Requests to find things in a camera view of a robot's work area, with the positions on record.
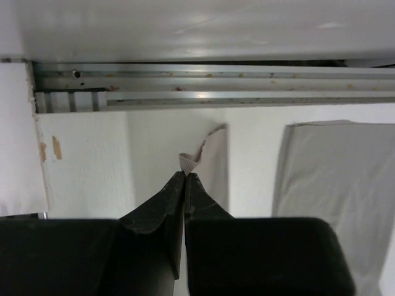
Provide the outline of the grey trousers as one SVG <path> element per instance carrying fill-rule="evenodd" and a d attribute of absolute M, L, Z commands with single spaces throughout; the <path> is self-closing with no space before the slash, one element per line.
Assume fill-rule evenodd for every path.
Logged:
<path fill-rule="evenodd" d="M 221 190 L 206 192 L 223 208 Z M 351 121 L 287 126 L 269 218 L 296 217 L 330 225 L 354 295 L 381 295 L 394 231 L 394 126 Z"/>

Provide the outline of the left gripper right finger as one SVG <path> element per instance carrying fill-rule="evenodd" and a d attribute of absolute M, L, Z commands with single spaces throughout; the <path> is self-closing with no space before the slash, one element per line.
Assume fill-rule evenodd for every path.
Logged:
<path fill-rule="evenodd" d="M 186 179 L 191 295 L 354 295 L 338 238 L 318 218 L 235 218 Z"/>

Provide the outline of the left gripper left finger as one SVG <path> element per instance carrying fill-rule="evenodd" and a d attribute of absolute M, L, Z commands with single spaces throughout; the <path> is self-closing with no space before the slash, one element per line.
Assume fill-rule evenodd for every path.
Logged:
<path fill-rule="evenodd" d="M 172 295 L 185 175 L 110 219 L 1 220 L 2 295 Z"/>

